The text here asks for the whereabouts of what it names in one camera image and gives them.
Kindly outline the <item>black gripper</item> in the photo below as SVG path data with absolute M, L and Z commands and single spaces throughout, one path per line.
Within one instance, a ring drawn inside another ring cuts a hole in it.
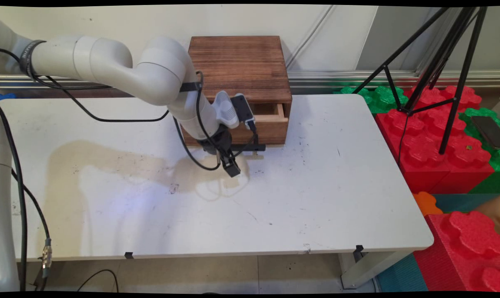
M 227 126 L 219 124 L 218 130 L 212 136 L 198 140 L 198 144 L 207 153 L 216 155 L 217 167 L 222 164 L 223 169 L 230 177 L 236 177 L 241 173 L 231 148 L 232 136 Z

